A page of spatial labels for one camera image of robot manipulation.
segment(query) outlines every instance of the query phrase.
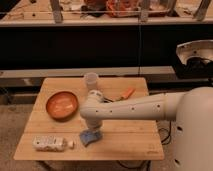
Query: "orange bowl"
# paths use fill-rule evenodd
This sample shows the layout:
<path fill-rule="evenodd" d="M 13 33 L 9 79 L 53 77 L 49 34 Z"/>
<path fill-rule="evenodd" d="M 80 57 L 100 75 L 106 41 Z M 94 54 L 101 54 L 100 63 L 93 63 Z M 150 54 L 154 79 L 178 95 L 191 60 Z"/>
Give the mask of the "orange bowl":
<path fill-rule="evenodd" d="M 61 91 L 52 95 L 46 103 L 47 113 L 54 119 L 72 116 L 77 108 L 77 97 L 68 91 Z"/>

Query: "small white item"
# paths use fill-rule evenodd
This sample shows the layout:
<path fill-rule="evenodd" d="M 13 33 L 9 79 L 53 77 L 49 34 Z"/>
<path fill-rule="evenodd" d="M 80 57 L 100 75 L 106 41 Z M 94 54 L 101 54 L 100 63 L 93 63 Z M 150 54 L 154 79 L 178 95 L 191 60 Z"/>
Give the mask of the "small white item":
<path fill-rule="evenodd" d="M 98 74 L 94 72 L 88 72 L 84 75 L 84 80 L 89 91 L 98 89 L 98 78 Z"/>
<path fill-rule="evenodd" d="M 67 141 L 63 137 L 36 136 L 33 146 L 38 151 L 64 151 Z"/>
<path fill-rule="evenodd" d="M 68 142 L 68 147 L 69 147 L 70 149 L 74 149 L 74 146 L 75 146 L 74 141 L 69 141 L 69 142 Z"/>

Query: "wooden table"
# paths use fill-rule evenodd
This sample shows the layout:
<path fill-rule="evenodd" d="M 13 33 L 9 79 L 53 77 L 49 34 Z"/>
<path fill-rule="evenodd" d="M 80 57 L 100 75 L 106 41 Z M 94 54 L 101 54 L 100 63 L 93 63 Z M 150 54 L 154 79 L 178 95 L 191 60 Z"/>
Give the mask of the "wooden table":
<path fill-rule="evenodd" d="M 131 98 L 148 95 L 144 78 L 100 78 L 99 88 L 109 99 L 117 99 L 128 87 L 136 88 Z M 16 149 L 15 160 L 162 160 L 164 153 L 155 121 L 104 121 L 103 139 L 85 148 L 79 133 L 87 129 L 79 115 L 57 122 L 45 110 L 48 98 L 59 91 L 73 92 L 81 105 L 87 96 L 83 78 L 47 78 Z M 54 135 L 75 142 L 73 150 L 38 152 L 32 146 L 36 135 Z"/>

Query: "metal rod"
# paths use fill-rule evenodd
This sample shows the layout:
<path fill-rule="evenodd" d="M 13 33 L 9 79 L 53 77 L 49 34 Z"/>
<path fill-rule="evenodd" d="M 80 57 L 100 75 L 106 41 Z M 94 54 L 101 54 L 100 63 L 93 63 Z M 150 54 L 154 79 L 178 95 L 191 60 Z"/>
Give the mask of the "metal rod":
<path fill-rule="evenodd" d="M 62 23 L 63 16 L 61 14 L 61 7 L 59 0 L 50 0 L 51 8 L 53 11 L 53 17 L 56 23 Z"/>
<path fill-rule="evenodd" d="M 194 18 L 196 18 L 197 21 L 202 21 L 205 18 L 210 2 L 211 0 L 201 1 L 200 6 L 198 7 L 197 11 L 194 13 Z"/>

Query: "floor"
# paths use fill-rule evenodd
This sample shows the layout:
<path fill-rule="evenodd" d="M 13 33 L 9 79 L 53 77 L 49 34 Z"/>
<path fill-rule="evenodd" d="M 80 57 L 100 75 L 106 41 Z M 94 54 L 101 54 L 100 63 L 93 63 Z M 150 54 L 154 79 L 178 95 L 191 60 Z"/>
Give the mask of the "floor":
<path fill-rule="evenodd" d="M 35 96 L 21 95 L 21 98 L 13 99 L 12 104 L 0 105 L 0 171 L 22 171 L 22 170 L 45 170 L 34 161 L 15 161 L 13 155 L 16 146 L 21 138 L 25 124 L 33 107 Z M 159 128 L 168 128 L 168 122 L 158 122 Z M 173 142 L 164 146 L 165 159 L 163 161 L 152 161 L 151 171 L 171 171 L 172 167 Z M 47 163 L 53 170 L 69 171 L 125 171 L 116 161 L 99 162 L 50 162 Z M 126 166 L 132 167 L 140 164 L 140 161 L 123 162 Z"/>

